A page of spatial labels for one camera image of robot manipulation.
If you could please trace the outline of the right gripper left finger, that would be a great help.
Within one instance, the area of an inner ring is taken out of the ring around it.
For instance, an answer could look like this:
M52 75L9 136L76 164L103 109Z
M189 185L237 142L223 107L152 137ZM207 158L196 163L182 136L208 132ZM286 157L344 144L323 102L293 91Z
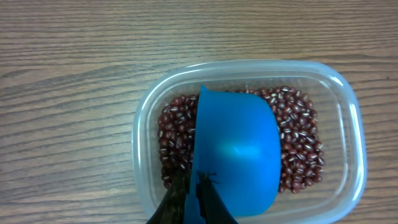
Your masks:
M182 224L185 199L189 192L190 171L178 171L172 181L165 182L167 192L147 224Z

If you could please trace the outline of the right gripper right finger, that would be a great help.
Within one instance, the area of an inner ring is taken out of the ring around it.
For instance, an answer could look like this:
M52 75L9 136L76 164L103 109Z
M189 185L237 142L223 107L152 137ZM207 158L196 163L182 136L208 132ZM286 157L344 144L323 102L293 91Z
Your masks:
M215 173L198 172L197 197L200 206L200 216L206 224L238 224L229 213L226 205L218 195L211 179Z

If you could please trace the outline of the blue plastic scoop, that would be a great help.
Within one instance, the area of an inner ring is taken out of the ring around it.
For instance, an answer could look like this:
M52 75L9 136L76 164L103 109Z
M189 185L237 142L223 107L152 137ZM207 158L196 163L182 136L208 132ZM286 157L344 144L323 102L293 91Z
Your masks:
M264 213L279 188L281 146L271 107L250 93L200 90L190 188L184 223L205 223L197 197L198 172L211 177L234 219Z

